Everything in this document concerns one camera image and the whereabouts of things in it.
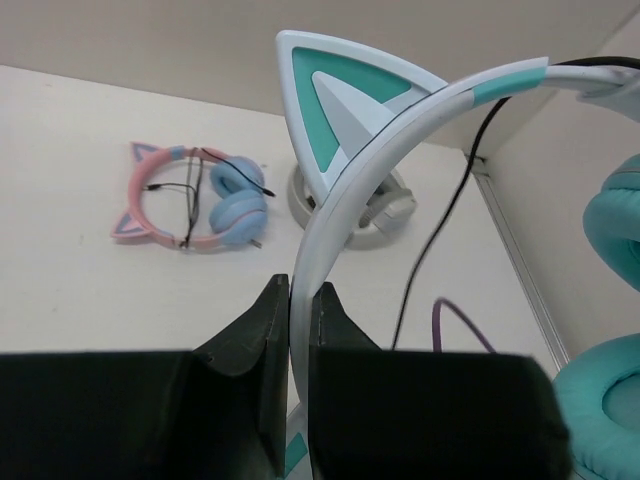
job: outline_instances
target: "pink headband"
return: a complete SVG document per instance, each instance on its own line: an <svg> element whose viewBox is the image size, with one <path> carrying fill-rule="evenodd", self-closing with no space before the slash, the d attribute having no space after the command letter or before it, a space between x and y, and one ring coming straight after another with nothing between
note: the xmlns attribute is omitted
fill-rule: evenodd
<svg viewBox="0 0 640 480"><path fill-rule="evenodd" d="M226 160L229 157L226 153L214 148L207 148L206 150L222 160ZM178 248L182 239L175 238L170 233L156 228L145 216L141 206L142 192L153 172L174 160L182 160L187 156L193 156L205 162L218 163L218 159L206 154L200 148L188 149L184 146L160 148L143 143L131 143L131 152L136 162L136 169L131 176L131 180L129 180L129 208L120 217L111 232L111 236L118 240L149 237L165 247ZM197 249L211 249L220 245L220 237L222 235L224 235L224 232L205 237L194 237L191 239L190 245Z"/></svg>

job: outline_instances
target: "teal stripe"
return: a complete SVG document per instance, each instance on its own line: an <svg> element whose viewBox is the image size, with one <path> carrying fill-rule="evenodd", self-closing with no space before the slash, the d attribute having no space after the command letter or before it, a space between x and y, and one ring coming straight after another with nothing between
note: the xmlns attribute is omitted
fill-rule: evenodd
<svg viewBox="0 0 640 480"><path fill-rule="evenodd" d="M547 67L531 68L522 72L510 73L502 77L494 78L488 82L473 87L473 106L509 97L515 93L524 92L536 88L547 74Z"/></svg>
<svg viewBox="0 0 640 480"><path fill-rule="evenodd" d="M307 446L304 444L302 435L297 433L289 442L289 446L284 454L284 478L287 478L291 470L296 468L304 456L309 453Z"/></svg>

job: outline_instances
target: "white cat ear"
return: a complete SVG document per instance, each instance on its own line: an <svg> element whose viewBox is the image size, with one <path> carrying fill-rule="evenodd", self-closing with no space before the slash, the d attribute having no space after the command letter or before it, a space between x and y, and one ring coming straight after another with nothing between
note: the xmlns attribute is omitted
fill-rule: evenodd
<svg viewBox="0 0 640 480"><path fill-rule="evenodd" d="M412 63L347 40L284 31L276 43L291 140L320 205L371 139L447 85Z"/></svg>

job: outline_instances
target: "white desk surface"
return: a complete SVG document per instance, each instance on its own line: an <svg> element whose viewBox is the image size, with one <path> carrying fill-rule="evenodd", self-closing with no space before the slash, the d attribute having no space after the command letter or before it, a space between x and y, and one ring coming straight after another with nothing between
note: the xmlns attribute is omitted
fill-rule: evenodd
<svg viewBox="0 0 640 480"><path fill-rule="evenodd" d="M278 196L268 200L263 248L196 254L114 243L131 140L212 146L264 165ZM302 230L287 207L295 157L282 117L0 67L0 145L0 351L192 349L245 311L273 274L293 271ZM331 273L347 313L382 347L391 343L409 269L464 162L459 150L418 146L399 166L419 203L406 233L388 248L345 251ZM162 175L184 181L182 169ZM216 201L209 190L205 184L200 232ZM183 192L146 195L152 220L184 230ZM499 351L531 354L555 375L475 182L413 292L402 348L430 348L431 306L445 295ZM442 334L445 349L482 350L449 312Z"/></svg>

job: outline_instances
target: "blue ear cushion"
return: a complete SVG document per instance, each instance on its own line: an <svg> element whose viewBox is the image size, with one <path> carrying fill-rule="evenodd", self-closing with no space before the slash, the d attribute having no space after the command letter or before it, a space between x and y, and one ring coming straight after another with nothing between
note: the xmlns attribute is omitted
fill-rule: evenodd
<svg viewBox="0 0 640 480"><path fill-rule="evenodd" d="M605 342L576 357L553 384L571 432L576 471L585 479L640 479L640 431L625 428L605 413L607 392L640 374L640 334ZM625 392L637 409L640 398Z"/></svg>
<svg viewBox="0 0 640 480"><path fill-rule="evenodd" d="M242 245L258 237L267 225L267 202L255 190L242 190L217 204L209 215L214 233L226 245Z"/></svg>
<svg viewBox="0 0 640 480"><path fill-rule="evenodd" d="M640 290L640 155L607 178L587 205L582 223L602 260Z"/></svg>
<svg viewBox="0 0 640 480"><path fill-rule="evenodd" d="M246 157L229 157L227 158L227 162L237 167L258 185L264 187L264 173L262 173L260 167L253 160L249 160ZM213 185L213 189L218 195L226 198L240 190L260 191L258 187L249 182L228 163L218 163L209 173L211 185Z"/></svg>

